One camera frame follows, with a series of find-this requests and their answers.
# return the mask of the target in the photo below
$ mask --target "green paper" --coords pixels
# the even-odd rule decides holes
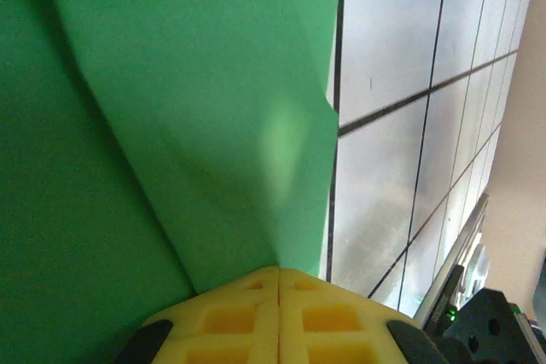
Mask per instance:
[[[195,289],[316,273],[337,0],[56,0],[79,67]]]
[[[193,290],[52,1],[0,4],[0,362],[110,362]]]

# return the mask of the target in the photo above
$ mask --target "beige wall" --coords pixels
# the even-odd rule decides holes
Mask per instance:
[[[487,193],[487,286],[532,315],[546,250],[546,0],[531,0]]]

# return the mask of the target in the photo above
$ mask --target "green sheet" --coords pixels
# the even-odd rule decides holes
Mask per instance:
[[[337,0],[56,0],[79,67],[197,292],[316,273]]]
[[[193,290],[51,0],[0,4],[0,362],[109,362]]]

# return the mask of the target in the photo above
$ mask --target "green backdrop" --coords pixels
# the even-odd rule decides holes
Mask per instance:
[[[268,264],[316,273],[337,0],[2,0],[0,361],[102,362]]]

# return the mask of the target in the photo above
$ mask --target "yellow plastic part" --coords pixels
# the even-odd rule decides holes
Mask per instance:
[[[407,316],[297,270],[264,268],[150,317],[174,323],[154,364],[405,364]]]

